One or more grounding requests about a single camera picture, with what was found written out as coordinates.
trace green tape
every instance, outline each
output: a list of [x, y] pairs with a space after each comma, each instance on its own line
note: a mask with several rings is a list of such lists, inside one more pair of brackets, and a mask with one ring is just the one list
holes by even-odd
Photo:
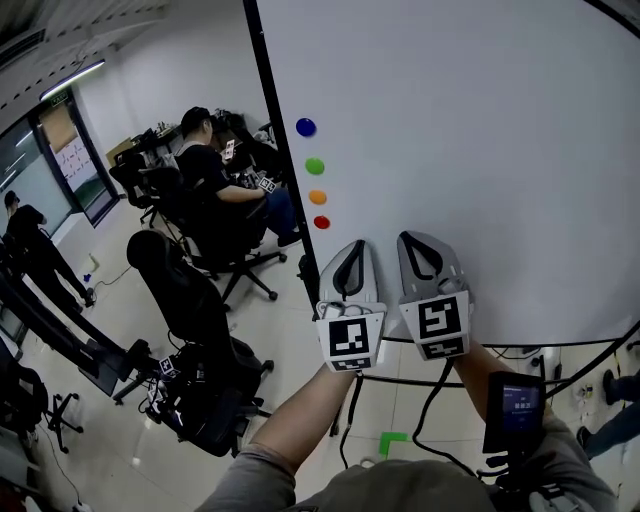
[[389, 445], [392, 441], [407, 442], [408, 440], [409, 434], [406, 434], [405, 432], [383, 432], [380, 435], [378, 454], [386, 460], [389, 456]]

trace black shirt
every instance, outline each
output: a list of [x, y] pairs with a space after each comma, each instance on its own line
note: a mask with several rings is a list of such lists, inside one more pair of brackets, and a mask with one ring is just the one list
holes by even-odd
[[187, 187], [205, 194], [216, 193], [229, 185], [222, 157], [211, 146], [193, 145], [176, 156]]
[[27, 204], [18, 208], [16, 213], [9, 217], [7, 233], [20, 247], [36, 255], [49, 250], [53, 245], [47, 235], [38, 227], [43, 222], [44, 215]]

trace white floor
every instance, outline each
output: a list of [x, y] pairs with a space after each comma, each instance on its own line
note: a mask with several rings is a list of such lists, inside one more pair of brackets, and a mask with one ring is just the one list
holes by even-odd
[[[100, 243], [93, 252], [101, 263], [92, 283], [116, 278], [128, 266], [126, 244], [139, 229], [140, 211], [121, 203], [100, 224]], [[263, 249], [269, 249], [269, 242]], [[233, 335], [248, 343], [258, 358], [273, 359], [276, 369], [259, 392], [266, 400], [265, 408], [273, 409], [294, 393], [322, 364], [311, 321], [311, 308], [304, 286], [296, 277], [302, 246], [287, 250], [285, 264], [275, 262], [260, 271], [264, 281], [280, 297], [270, 302], [248, 282], [242, 282], [231, 298], [233, 313], [229, 324]], [[103, 332], [124, 348], [143, 338], [155, 356], [173, 351], [167, 340], [166, 323], [143, 280], [135, 269], [127, 272], [111, 286], [97, 288], [98, 303], [86, 316]], [[568, 376], [589, 362], [602, 346], [545, 349], [549, 364], [547, 375], [558, 358], [563, 376]], [[77, 392], [80, 402], [70, 409], [68, 418], [81, 424], [84, 434], [65, 432], [70, 449], [68, 455], [56, 455], [67, 475], [80, 491], [82, 500], [96, 512], [154, 511], [182, 512], [193, 510], [215, 488], [231, 463], [230, 456], [216, 458], [188, 443], [178, 443], [176, 435], [162, 425], [146, 419], [137, 410], [145, 389], [132, 393], [122, 407], [94, 387], [78, 370], [54, 353], [33, 333], [25, 339], [22, 364], [35, 368], [50, 393]], [[519, 351], [510, 350], [508, 356]], [[629, 374], [640, 367], [640, 359], [619, 353], [622, 372]], [[415, 347], [385, 343], [381, 361], [371, 373], [408, 379], [437, 380], [442, 362], [424, 363]], [[538, 372], [528, 361], [510, 361], [521, 372]], [[600, 380], [606, 368], [615, 370], [615, 361], [588, 375], [582, 384], [594, 385], [594, 397], [579, 407], [574, 389], [560, 393], [553, 402], [554, 411], [575, 431], [581, 424], [597, 428], [611, 418], [621, 405], [607, 407], [601, 399]], [[431, 388], [365, 381], [355, 421], [346, 443], [350, 464], [363, 457], [376, 457], [382, 432], [404, 432], [415, 429], [422, 404]], [[484, 426], [477, 417], [467, 395], [460, 389], [445, 389], [436, 399], [420, 436], [435, 448], [453, 453], [472, 468], [484, 467], [481, 453]], [[297, 496], [308, 497], [343, 469], [336, 438], [325, 438], [298, 475]], [[62, 477], [52, 458], [51, 447], [40, 432], [37, 455], [45, 468], [48, 492], [60, 510], [70, 510], [75, 493]], [[620, 510], [632, 509], [640, 498], [640, 441], [617, 447], [595, 459], [593, 466], [619, 495]], [[429, 455], [411, 443], [394, 442], [390, 456], [406, 459]]]

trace blue magnet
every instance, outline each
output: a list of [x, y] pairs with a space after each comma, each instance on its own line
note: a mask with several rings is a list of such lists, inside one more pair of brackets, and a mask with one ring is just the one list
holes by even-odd
[[311, 137], [316, 133], [316, 123], [311, 119], [303, 117], [302, 119], [298, 119], [298, 122], [296, 123], [296, 130], [303, 137]]

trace man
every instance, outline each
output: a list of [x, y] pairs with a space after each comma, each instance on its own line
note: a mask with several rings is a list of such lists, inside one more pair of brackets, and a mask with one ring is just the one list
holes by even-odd
[[[511, 370], [477, 343], [456, 358], [455, 369], [484, 419], [489, 374]], [[385, 461], [370, 469], [352, 466], [324, 490], [294, 506], [294, 475], [331, 426], [353, 378], [353, 373], [332, 373], [323, 366], [258, 430], [198, 512], [507, 510], [504, 501], [500, 505], [495, 486], [433, 460]], [[540, 446], [522, 468], [527, 475], [523, 483], [531, 491], [521, 496], [521, 506], [513, 508], [510, 503], [509, 510], [614, 511], [613, 493], [595, 476], [569, 429], [548, 407], [543, 427]], [[537, 492], [548, 484], [563, 495], [561, 508], [556, 508], [557, 494], [552, 506], [551, 496]]]
[[85, 302], [85, 307], [93, 306], [93, 289], [85, 289], [82, 286], [62, 254], [40, 230], [40, 226], [47, 223], [45, 216], [31, 205], [19, 207], [19, 204], [20, 199], [13, 190], [4, 196], [4, 205], [9, 216], [5, 237], [11, 239], [6, 242], [9, 242], [12, 255], [23, 265], [24, 271], [38, 288], [63, 311], [66, 307], [72, 307], [80, 313], [82, 306], [62, 286], [56, 270], [78, 292]]
[[180, 123], [184, 144], [176, 153], [176, 162], [187, 186], [201, 196], [215, 196], [225, 203], [247, 203], [267, 199], [267, 227], [278, 236], [278, 246], [300, 240], [289, 192], [283, 188], [267, 194], [263, 189], [247, 189], [229, 183], [222, 157], [212, 148], [213, 128], [206, 108], [193, 107]]
[[587, 427], [580, 427], [578, 442], [584, 448], [589, 459], [603, 454], [614, 446], [640, 435], [640, 372], [633, 377], [614, 379], [613, 372], [607, 370], [602, 379], [607, 405], [620, 400], [633, 402], [605, 423], [595, 434]]

